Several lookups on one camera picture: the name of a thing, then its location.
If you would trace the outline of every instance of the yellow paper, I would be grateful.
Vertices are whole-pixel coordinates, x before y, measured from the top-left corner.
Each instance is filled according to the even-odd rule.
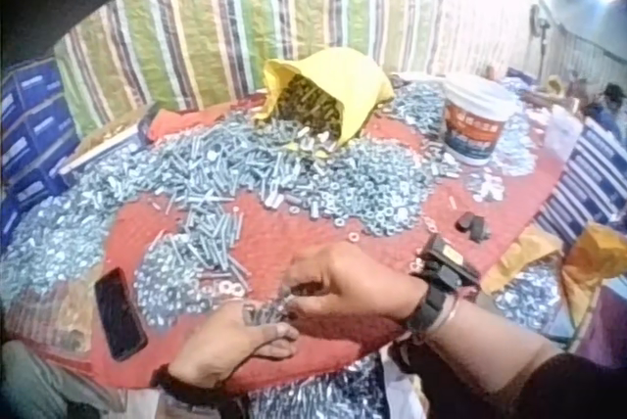
[[[338,101],[342,118],[339,144],[354,137],[377,104],[394,98],[392,84],[370,57],[348,47],[331,47],[304,60],[268,60],[264,65],[267,96],[257,118],[268,118],[295,74],[313,81]]]
[[[573,324],[583,320],[603,279],[627,271],[627,239],[616,231],[590,223],[570,250],[561,269],[564,294]]]
[[[561,241],[536,225],[529,225],[507,249],[497,265],[481,281],[486,294],[502,290],[522,269],[536,260],[561,251]]]

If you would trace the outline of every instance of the yellow bag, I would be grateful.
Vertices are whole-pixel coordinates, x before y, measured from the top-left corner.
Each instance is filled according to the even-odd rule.
[[[304,60],[268,60],[264,65],[267,96],[257,118],[268,118],[295,74],[313,81],[338,101],[342,130],[338,144],[354,137],[372,108],[394,98],[392,84],[370,57],[348,47],[331,47]]]
[[[564,293],[575,327],[603,279],[627,271],[627,238],[611,228],[590,223],[570,250],[561,269]]]

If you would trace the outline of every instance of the plastic bucket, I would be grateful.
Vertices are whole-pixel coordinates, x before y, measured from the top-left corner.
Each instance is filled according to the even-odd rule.
[[[487,163],[516,109],[515,97],[499,83],[473,74],[448,75],[444,90],[444,143],[449,153],[462,163]]]

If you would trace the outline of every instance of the hand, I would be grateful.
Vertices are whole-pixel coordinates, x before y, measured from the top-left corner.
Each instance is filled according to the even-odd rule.
[[[378,314],[403,321],[426,293],[419,279],[393,270],[351,243],[309,248],[294,257],[284,284],[305,315]]]
[[[185,342],[168,372],[183,383],[213,388],[251,355],[283,359],[294,355],[298,331],[287,323],[246,326],[244,302],[227,302]]]

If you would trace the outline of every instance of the smartphone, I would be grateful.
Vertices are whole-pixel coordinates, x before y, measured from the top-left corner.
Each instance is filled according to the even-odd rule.
[[[127,360],[146,347],[148,338],[129,299],[124,273],[112,270],[96,282],[94,290],[111,356],[118,362]]]

